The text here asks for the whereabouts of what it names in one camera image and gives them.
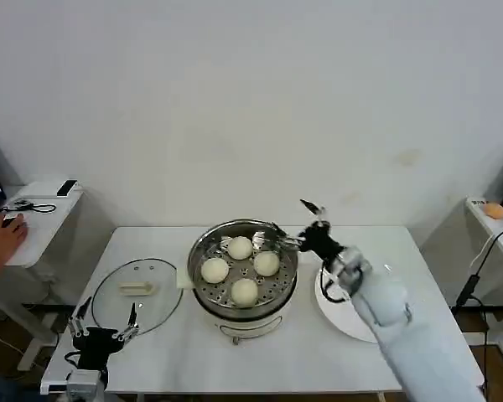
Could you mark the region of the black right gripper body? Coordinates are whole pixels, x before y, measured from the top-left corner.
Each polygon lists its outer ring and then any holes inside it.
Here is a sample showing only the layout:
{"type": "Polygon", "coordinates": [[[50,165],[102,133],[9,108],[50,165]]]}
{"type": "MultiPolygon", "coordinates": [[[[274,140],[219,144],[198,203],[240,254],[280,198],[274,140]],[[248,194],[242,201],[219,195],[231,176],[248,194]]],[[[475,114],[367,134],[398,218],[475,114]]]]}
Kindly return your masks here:
{"type": "Polygon", "coordinates": [[[312,223],[298,237],[300,252],[314,252],[321,260],[332,260],[345,247],[330,236],[330,223],[312,223]]]}

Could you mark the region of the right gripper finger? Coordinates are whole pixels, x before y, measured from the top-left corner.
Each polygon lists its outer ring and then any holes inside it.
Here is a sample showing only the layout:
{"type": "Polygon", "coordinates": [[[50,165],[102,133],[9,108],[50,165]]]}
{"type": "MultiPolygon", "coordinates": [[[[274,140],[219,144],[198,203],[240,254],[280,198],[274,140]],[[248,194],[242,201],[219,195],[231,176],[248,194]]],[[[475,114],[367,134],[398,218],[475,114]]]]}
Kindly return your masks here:
{"type": "Polygon", "coordinates": [[[278,247],[300,250],[305,238],[288,234],[274,222],[270,222],[269,225],[272,228],[271,242],[278,247]]]}
{"type": "Polygon", "coordinates": [[[300,199],[303,206],[314,216],[311,226],[324,227],[329,226],[325,207],[318,206],[312,202],[300,199]]]}

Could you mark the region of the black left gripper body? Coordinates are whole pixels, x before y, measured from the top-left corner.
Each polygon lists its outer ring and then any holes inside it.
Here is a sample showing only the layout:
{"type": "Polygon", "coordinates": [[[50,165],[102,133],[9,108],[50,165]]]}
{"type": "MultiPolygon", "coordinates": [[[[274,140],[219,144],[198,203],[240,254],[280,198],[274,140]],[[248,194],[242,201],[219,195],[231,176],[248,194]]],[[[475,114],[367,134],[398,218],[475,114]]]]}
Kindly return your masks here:
{"type": "Polygon", "coordinates": [[[88,327],[73,337],[73,346],[80,353],[78,369],[105,369],[109,357],[122,350],[116,329],[88,327]]]}

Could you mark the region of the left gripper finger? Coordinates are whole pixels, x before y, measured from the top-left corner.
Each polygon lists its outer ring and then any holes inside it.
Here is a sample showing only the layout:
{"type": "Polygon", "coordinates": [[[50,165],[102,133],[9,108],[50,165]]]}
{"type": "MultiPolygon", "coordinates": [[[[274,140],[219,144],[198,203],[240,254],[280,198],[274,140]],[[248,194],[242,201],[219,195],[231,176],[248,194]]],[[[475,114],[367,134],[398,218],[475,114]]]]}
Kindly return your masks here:
{"type": "Polygon", "coordinates": [[[114,334],[112,337],[118,341],[129,341],[134,338],[139,331],[139,326],[137,324],[137,309],[136,303],[134,302],[131,306],[131,311],[127,321],[127,326],[124,330],[114,334]]]}
{"type": "Polygon", "coordinates": [[[80,304],[76,308],[76,310],[70,317],[68,321],[68,328],[71,337],[78,338],[86,333],[83,326],[83,322],[90,304],[91,304],[91,297],[89,296],[82,304],[80,304]]]}

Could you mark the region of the person's hand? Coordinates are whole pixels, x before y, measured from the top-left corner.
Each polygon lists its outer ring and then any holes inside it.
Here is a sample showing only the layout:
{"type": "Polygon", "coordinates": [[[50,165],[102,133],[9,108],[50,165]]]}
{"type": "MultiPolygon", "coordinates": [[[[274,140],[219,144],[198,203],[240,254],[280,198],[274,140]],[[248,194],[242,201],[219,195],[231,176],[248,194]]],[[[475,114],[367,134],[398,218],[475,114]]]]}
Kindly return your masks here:
{"type": "Polygon", "coordinates": [[[14,217],[7,226],[3,225],[5,220],[5,213],[0,213],[0,267],[13,257],[28,234],[28,226],[22,214],[14,217]]]}

